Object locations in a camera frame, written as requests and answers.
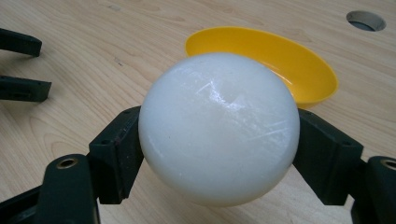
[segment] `yellow plastic dish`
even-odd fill
[[[215,27],[191,35],[188,56],[230,52],[256,60],[277,74],[299,108],[308,108],[332,96],[338,80],[316,53],[285,37],[243,27]]]

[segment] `white ball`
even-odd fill
[[[151,169],[187,199],[247,203],[273,188],[294,158],[298,110],[268,68],[230,53],[190,57],[142,104],[139,138]]]

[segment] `circular hole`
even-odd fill
[[[76,158],[67,158],[67,159],[64,159],[64,160],[58,162],[56,167],[58,169],[67,169],[67,168],[70,168],[70,167],[76,165],[77,163],[78,163],[78,160]]]
[[[388,167],[391,170],[395,170],[396,171],[396,161],[391,161],[391,160],[382,160],[381,163]]]
[[[351,11],[346,14],[346,20],[351,25],[364,31],[381,31],[387,26],[384,19],[368,11]]]
[[[103,140],[103,141],[101,142],[102,145],[107,145],[107,144],[109,144],[109,143],[110,143],[110,140]]]

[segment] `wood grain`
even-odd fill
[[[387,27],[365,32],[348,12]],[[0,102],[0,201],[40,185],[45,167],[88,144],[123,109],[141,105],[184,41],[237,25],[283,35],[320,55],[339,91],[310,110],[365,145],[363,158],[396,158],[396,2],[393,0],[3,0],[0,27],[43,41],[32,58],[0,51],[0,74],[52,82],[42,104]],[[144,162],[130,199],[101,205],[103,223],[351,223],[324,206],[293,168],[267,195],[231,208],[202,207],[166,187]]]

